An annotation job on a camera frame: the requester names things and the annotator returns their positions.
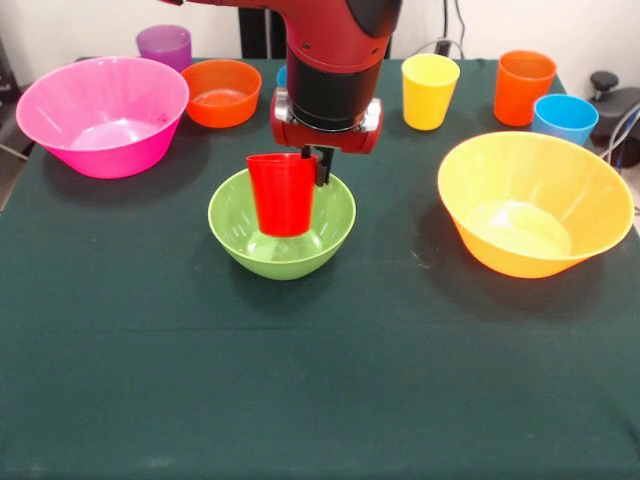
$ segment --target blue cup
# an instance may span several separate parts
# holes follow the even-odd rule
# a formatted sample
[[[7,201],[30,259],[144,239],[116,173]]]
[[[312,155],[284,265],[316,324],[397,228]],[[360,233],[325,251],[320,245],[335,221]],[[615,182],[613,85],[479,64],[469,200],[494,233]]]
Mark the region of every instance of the blue cup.
[[[584,145],[598,119],[598,111],[586,100],[564,94],[545,95],[533,106],[531,131]]]
[[[280,70],[278,70],[278,75],[276,76],[276,84],[279,87],[287,86],[287,66],[286,65],[283,65],[282,67],[280,67]]]

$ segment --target plastic cup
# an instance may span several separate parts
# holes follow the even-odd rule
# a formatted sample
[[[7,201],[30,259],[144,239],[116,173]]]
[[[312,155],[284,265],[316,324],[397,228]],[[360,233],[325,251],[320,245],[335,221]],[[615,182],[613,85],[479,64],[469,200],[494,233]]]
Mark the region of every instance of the plastic cup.
[[[247,157],[260,231],[294,237],[311,227],[317,156],[271,153]]]
[[[524,127],[533,121],[533,104],[545,95],[556,64],[541,53],[514,50],[500,57],[493,113],[511,127]]]
[[[444,122],[460,67],[447,57],[425,53],[402,64],[404,121],[416,130],[434,130]]]
[[[191,34],[178,25],[155,25],[136,36],[140,56],[182,72],[191,65]]]
[[[564,138],[584,145],[600,116],[586,100],[571,95],[552,94],[539,98],[533,106],[531,131]]]
[[[286,87],[287,86],[287,66],[283,65],[278,70],[278,74],[276,75],[276,84],[278,87]]]

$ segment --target white wall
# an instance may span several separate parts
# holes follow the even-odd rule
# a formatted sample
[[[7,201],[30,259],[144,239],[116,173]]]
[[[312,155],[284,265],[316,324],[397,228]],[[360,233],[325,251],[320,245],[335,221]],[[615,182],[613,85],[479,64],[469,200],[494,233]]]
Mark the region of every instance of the white wall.
[[[555,60],[569,93],[581,96],[591,95],[589,76],[596,70],[614,71],[621,85],[640,86],[640,0],[459,2],[467,58],[537,50]],[[449,36],[457,40],[453,0],[449,4]],[[405,0],[392,54],[405,57],[441,35],[442,0]]]
[[[449,31],[458,38],[449,1]],[[624,85],[640,85],[640,0],[459,1],[468,58],[539,50],[554,58],[569,92],[584,96],[597,69],[615,71]],[[232,8],[156,0],[0,0],[0,35],[22,83],[82,55],[135,54],[136,33],[156,23],[189,28],[194,55],[240,56]],[[404,0],[392,54],[405,57],[441,33],[442,0]]]
[[[157,0],[0,0],[0,35],[20,83],[81,56],[136,55],[136,34],[160,23],[188,28],[196,56],[241,56],[233,8]]]

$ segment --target plastic bowl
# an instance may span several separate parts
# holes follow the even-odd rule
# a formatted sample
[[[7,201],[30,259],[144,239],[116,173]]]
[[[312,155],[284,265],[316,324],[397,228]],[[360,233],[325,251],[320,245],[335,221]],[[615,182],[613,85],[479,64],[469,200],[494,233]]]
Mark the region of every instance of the plastic bowl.
[[[153,60],[102,57],[45,75],[22,95],[18,125],[74,170],[120,178],[166,153],[189,100],[178,72]]]
[[[237,60],[206,60],[182,72],[189,84],[187,114],[210,128],[235,127],[255,113],[262,86],[260,72]]]
[[[520,278],[548,277],[609,250],[634,217],[631,192],[609,165],[537,133],[461,143],[440,166],[438,190],[469,251]]]
[[[293,280],[317,270],[338,251],[356,219],[353,195],[337,177],[316,187],[311,230],[297,237],[260,232],[248,170],[229,177],[209,203],[209,226],[242,266],[273,280]]]

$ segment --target red cup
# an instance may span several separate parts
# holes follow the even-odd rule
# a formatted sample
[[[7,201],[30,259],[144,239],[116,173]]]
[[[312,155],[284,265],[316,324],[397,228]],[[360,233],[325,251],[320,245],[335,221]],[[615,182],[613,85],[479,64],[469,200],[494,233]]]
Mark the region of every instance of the red cup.
[[[505,125],[533,121],[533,104],[549,91],[556,64],[537,52],[514,50],[500,57],[493,113]]]
[[[294,237],[311,227],[316,161],[311,155],[269,153],[247,157],[260,231]]]

